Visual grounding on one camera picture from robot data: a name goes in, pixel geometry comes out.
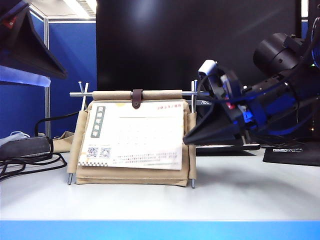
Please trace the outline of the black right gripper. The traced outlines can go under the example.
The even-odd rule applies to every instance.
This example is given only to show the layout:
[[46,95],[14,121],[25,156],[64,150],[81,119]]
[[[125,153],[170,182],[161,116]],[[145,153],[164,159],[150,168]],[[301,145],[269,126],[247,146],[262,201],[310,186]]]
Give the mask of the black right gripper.
[[183,137],[185,145],[227,143],[239,139],[242,130],[257,130],[266,124],[258,94],[253,89],[243,90],[231,70],[210,68],[209,100],[209,111]]

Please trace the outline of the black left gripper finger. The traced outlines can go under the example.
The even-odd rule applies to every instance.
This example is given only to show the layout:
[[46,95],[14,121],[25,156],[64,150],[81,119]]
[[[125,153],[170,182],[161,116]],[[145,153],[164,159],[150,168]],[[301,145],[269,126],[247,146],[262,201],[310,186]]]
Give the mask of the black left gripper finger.
[[68,74],[35,30],[29,0],[0,2],[0,64],[46,77]]
[[26,72],[6,66],[0,66],[0,83],[49,87],[51,84],[51,80],[43,75]]

